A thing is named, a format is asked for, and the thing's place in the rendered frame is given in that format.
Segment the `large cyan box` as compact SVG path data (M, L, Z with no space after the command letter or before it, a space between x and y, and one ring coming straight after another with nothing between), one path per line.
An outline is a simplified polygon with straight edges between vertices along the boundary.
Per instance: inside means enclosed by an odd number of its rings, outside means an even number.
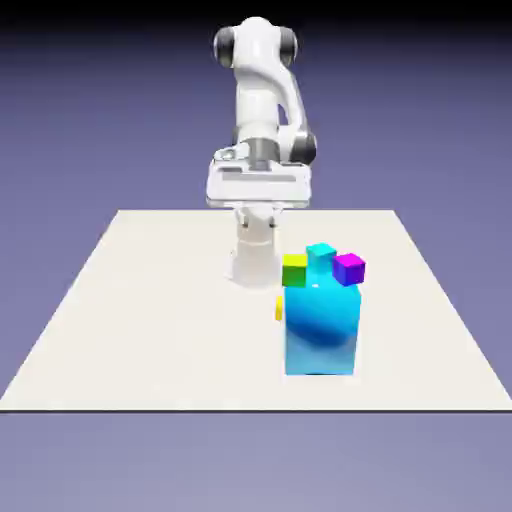
M361 311L356 285L309 270L303 287L284 291L285 373L351 375Z

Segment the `small cyan cube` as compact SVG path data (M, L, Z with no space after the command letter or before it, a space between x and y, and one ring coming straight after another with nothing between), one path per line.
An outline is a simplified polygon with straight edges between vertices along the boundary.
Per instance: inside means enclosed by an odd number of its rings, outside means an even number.
M314 277L331 275L333 260L337 256L337 251L331 245L321 242L308 245L306 247L307 270Z

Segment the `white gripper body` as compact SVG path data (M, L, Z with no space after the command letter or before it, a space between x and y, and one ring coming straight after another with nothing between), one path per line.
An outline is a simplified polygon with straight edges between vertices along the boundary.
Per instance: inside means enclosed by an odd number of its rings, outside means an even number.
M206 183L212 207L270 204L277 208L305 208L312 195L307 165L269 162L267 170L251 170L246 160L212 161Z

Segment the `small purple cube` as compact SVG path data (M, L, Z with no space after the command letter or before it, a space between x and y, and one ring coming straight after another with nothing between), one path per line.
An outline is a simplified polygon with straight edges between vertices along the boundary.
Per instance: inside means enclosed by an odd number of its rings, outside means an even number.
M339 254L333 258L332 275L347 287L364 282L366 262L354 253Z

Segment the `small green cube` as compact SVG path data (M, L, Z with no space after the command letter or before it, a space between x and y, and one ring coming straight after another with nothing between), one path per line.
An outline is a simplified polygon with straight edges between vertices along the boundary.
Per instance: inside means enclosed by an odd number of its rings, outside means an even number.
M305 287L308 267L306 253L284 254L282 257L281 284L283 287Z

